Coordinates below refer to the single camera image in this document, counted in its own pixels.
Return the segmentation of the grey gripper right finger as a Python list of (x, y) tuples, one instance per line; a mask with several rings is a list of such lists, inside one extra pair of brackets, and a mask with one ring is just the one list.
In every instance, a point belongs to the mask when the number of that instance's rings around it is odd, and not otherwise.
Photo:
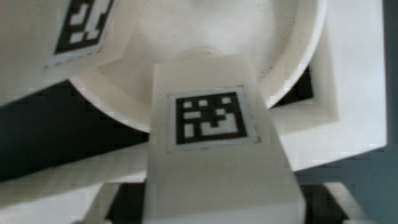
[(304, 184), (304, 224), (374, 224), (356, 197), (340, 182)]

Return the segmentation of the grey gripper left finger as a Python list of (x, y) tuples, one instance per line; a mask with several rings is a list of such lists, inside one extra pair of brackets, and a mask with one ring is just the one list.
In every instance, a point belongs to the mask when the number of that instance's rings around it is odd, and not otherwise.
[(105, 183), (84, 218), (74, 224), (143, 224), (146, 183)]

